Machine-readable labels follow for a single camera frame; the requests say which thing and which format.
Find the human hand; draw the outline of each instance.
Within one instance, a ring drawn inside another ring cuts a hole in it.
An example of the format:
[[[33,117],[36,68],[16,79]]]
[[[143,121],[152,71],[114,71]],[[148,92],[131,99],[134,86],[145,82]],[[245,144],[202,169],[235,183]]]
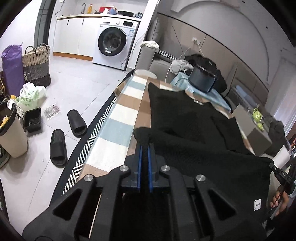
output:
[[[280,196],[281,188],[282,188],[282,186],[278,187],[278,190],[276,191],[276,194],[274,195],[274,197],[272,199],[272,202],[270,202],[270,207],[274,208],[274,207],[277,207],[279,205],[278,200],[281,198],[281,196]],[[283,203],[280,206],[279,210],[276,212],[275,216],[279,215],[282,211],[284,211],[286,209],[287,205],[288,205],[289,197],[288,197],[288,194],[285,191],[282,194],[282,198],[283,198],[282,199]]]

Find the white label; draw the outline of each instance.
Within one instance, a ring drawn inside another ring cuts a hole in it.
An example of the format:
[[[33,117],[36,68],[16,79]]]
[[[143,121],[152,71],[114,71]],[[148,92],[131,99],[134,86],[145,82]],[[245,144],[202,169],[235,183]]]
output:
[[[130,32],[129,32],[128,36],[132,37],[134,33],[135,33],[135,30],[130,29]]]
[[[254,211],[258,210],[261,208],[261,200],[262,199],[258,199],[254,201]]]

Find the white towel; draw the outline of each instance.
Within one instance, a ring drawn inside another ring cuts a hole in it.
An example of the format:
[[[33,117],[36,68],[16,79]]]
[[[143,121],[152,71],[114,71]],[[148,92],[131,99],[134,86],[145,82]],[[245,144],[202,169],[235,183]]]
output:
[[[156,53],[158,53],[159,51],[159,45],[157,42],[153,41],[153,40],[149,40],[149,41],[144,41],[141,43],[141,46],[146,45],[149,48],[155,48],[156,49]]]

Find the metal screw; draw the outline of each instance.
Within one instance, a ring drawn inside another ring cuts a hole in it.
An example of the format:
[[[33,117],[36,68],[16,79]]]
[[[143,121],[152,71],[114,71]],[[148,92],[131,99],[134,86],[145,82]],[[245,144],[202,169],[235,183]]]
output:
[[[126,171],[128,171],[128,166],[126,166],[126,165],[122,165],[122,166],[119,168],[119,170],[121,170],[122,172],[126,172]]]
[[[164,165],[160,168],[163,172],[168,172],[170,170],[170,166]]]
[[[93,179],[94,179],[94,176],[92,174],[87,174],[84,176],[84,180],[87,182],[90,182]]]
[[[205,176],[203,174],[199,174],[196,176],[196,180],[199,182],[203,182],[205,180]]]

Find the shoe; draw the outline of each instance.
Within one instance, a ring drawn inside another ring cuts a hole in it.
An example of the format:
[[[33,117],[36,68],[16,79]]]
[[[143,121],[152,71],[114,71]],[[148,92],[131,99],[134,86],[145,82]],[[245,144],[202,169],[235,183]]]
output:
[[[0,168],[3,167],[9,160],[10,155],[2,146],[0,146]]]

